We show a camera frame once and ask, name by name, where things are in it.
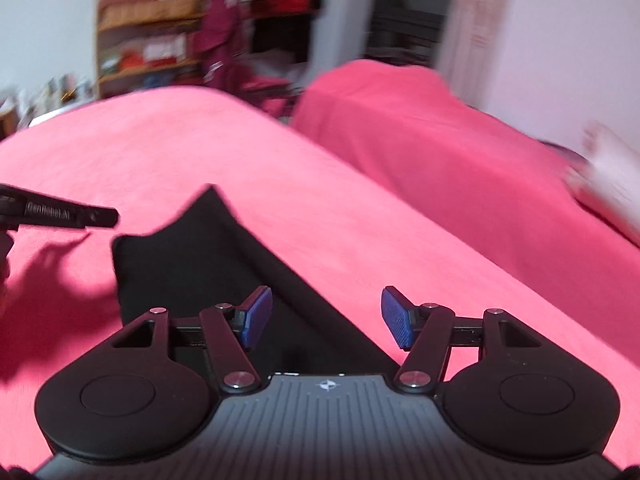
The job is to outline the cream folded quilt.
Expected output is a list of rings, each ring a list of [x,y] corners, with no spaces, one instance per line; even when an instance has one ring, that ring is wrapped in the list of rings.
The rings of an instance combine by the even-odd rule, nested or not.
[[[639,245],[639,153],[600,122],[586,125],[585,161],[570,167],[570,194]]]

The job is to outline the black pants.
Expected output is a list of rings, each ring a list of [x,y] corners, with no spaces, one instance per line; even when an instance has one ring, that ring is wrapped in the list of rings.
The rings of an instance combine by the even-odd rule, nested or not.
[[[218,190],[201,194],[171,224],[112,243],[122,322],[154,307],[194,318],[239,304],[259,286],[273,310],[250,360],[262,377],[385,374],[398,364],[233,217]]]

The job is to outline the pink floral curtain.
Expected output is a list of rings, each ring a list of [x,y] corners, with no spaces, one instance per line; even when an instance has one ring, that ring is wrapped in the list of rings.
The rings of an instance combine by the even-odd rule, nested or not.
[[[483,106],[508,0],[450,0],[436,70],[451,92]]]

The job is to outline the hanging red clothes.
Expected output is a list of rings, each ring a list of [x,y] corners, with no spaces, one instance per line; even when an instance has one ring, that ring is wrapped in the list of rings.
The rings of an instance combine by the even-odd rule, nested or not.
[[[205,0],[192,40],[206,87],[236,96],[272,117],[297,100],[285,76],[261,75],[266,54],[285,56],[286,68],[309,60],[311,29],[322,0]]]

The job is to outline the wooden shelf unit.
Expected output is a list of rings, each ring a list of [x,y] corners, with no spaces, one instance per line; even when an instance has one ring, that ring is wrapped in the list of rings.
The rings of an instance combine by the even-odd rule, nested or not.
[[[96,0],[96,96],[202,84],[193,38],[204,16],[204,0]]]

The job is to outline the far pink bed cover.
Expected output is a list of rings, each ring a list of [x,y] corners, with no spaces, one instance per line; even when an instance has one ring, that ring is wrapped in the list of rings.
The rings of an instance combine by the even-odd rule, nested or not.
[[[370,60],[317,78],[292,125],[638,359],[639,249],[578,203],[562,155],[468,107],[434,70]]]

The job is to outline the near pink bed cover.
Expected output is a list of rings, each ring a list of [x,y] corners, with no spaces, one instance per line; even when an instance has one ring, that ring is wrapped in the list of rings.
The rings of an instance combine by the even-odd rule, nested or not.
[[[292,129],[223,93],[178,88],[97,102],[1,144],[1,180],[119,211],[146,234],[216,184],[238,219],[392,358],[382,289],[462,316],[514,314],[614,385],[612,462],[639,459],[639,371],[498,266]],[[119,328],[111,230],[24,228],[1,296],[1,461],[39,466],[42,383]]]

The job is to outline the pink bed cover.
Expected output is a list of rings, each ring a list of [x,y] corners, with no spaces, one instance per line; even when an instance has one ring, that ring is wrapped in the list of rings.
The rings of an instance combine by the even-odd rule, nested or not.
[[[382,289],[462,316],[514,314],[614,385],[612,462],[639,459],[639,371],[498,266],[292,129],[223,93],[178,88],[97,102],[1,144],[1,180],[119,211],[146,234],[216,184],[238,219],[392,358]],[[39,466],[42,383],[119,328],[111,230],[24,228],[1,296],[1,461]]]
[[[370,60],[317,78],[292,125],[638,359],[639,249],[578,203],[562,155],[468,107],[434,70]]]

